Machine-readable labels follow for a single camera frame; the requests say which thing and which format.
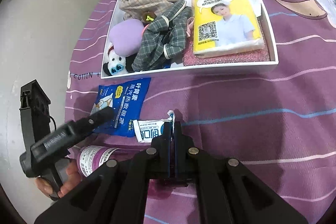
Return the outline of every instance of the gray floor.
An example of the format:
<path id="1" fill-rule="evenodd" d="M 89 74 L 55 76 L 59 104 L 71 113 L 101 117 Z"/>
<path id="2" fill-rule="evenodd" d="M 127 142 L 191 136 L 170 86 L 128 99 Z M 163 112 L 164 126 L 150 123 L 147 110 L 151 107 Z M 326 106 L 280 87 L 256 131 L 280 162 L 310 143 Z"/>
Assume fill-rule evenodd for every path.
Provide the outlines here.
<path id="1" fill-rule="evenodd" d="M 51 100 L 58 125 L 72 50 L 99 0 L 3 0 L 0 4 L 0 182 L 14 207 L 31 224 L 50 200 L 20 167 L 25 151 L 20 87 L 37 79 Z"/>

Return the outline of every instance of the silver bolt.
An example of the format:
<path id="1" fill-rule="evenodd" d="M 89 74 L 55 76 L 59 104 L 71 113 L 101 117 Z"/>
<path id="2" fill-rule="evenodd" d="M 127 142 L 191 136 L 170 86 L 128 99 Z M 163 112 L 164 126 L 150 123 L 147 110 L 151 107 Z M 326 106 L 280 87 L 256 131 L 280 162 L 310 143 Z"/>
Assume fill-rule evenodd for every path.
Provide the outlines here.
<path id="1" fill-rule="evenodd" d="M 229 159 L 228 163 L 230 166 L 236 167 L 239 164 L 239 161 L 236 159 Z"/>
<path id="2" fill-rule="evenodd" d="M 189 152 L 191 155 L 196 155 L 196 154 L 198 154 L 199 150 L 198 150 L 198 148 L 196 148 L 196 147 L 191 147 L 191 148 L 188 149 L 188 152 Z"/>
<path id="3" fill-rule="evenodd" d="M 146 153 L 148 155 L 154 155 L 156 153 L 156 149 L 154 147 L 147 148 Z"/>
<path id="4" fill-rule="evenodd" d="M 110 167 L 110 168 L 115 167 L 117 165 L 117 161 L 116 160 L 108 160 L 106 162 L 106 165 L 107 165 L 107 167 Z"/>

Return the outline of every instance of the human hand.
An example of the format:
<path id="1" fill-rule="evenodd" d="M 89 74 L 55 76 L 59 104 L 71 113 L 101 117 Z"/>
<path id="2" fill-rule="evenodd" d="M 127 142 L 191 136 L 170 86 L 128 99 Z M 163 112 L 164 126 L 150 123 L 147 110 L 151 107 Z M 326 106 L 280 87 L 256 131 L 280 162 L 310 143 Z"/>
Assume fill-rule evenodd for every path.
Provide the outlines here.
<path id="1" fill-rule="evenodd" d="M 76 160 L 71 160 L 66 168 L 66 173 L 68 175 L 68 180 L 64 182 L 60 191 L 57 193 L 60 198 L 64 197 L 81 182 L 81 175 L 78 173 Z M 53 193 L 53 188 L 43 178 L 36 178 L 35 184 L 37 188 L 47 197 Z"/>

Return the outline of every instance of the purple plush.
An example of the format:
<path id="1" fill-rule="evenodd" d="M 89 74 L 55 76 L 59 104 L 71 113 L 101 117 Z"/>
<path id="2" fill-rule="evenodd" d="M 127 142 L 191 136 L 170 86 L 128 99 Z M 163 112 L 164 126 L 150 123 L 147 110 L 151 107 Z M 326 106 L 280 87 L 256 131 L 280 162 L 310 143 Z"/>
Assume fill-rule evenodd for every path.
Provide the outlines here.
<path id="1" fill-rule="evenodd" d="M 111 28 L 109 40 L 114 51 L 121 57 L 127 57 L 139 51 L 143 24 L 140 20 L 130 18 Z"/>

